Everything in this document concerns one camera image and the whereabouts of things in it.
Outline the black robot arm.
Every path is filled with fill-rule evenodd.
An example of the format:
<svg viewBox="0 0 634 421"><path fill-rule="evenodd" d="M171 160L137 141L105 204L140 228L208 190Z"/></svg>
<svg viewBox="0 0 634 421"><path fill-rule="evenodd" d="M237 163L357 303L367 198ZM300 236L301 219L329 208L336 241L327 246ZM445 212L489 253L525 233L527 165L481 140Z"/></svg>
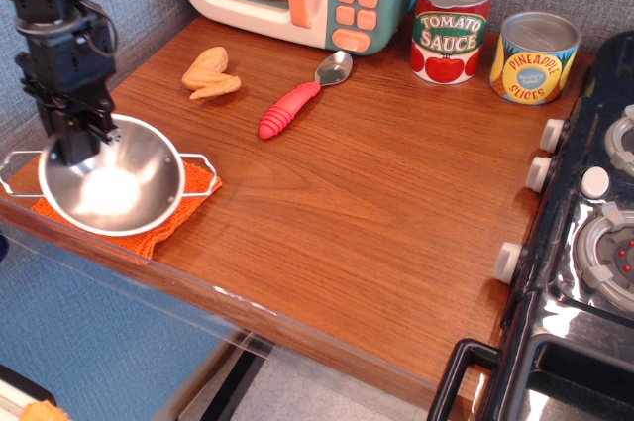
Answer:
<svg viewBox="0 0 634 421"><path fill-rule="evenodd" d="M10 1L28 46L15 58L22 86L54 149L67 166L96 156L119 137L107 89L118 45L112 20L90 0Z"/></svg>

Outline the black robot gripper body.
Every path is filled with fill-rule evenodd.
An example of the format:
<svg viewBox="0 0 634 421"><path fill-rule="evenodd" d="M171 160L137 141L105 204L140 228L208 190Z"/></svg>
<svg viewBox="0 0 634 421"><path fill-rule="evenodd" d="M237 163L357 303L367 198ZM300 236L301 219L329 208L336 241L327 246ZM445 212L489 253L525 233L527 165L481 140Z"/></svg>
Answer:
<svg viewBox="0 0 634 421"><path fill-rule="evenodd" d="M28 50L16 57L24 73L24 90L52 103L62 119L92 124L101 142L119 138L111 114L114 103L106 81L115 72L109 19L101 14L73 14L67 20L32 23L14 20Z"/></svg>

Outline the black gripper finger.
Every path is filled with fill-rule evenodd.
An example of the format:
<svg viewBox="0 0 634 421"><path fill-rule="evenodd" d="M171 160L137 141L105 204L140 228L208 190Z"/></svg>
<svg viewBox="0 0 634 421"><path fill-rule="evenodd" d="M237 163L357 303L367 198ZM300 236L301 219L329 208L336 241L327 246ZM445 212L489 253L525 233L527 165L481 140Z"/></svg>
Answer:
<svg viewBox="0 0 634 421"><path fill-rule="evenodd" d="M57 153L66 166L73 166L96 156L101 140L92 124L63 118L54 132Z"/></svg>
<svg viewBox="0 0 634 421"><path fill-rule="evenodd" d="M62 112L52 103L37 102L39 117L49 138L58 140L62 137Z"/></svg>

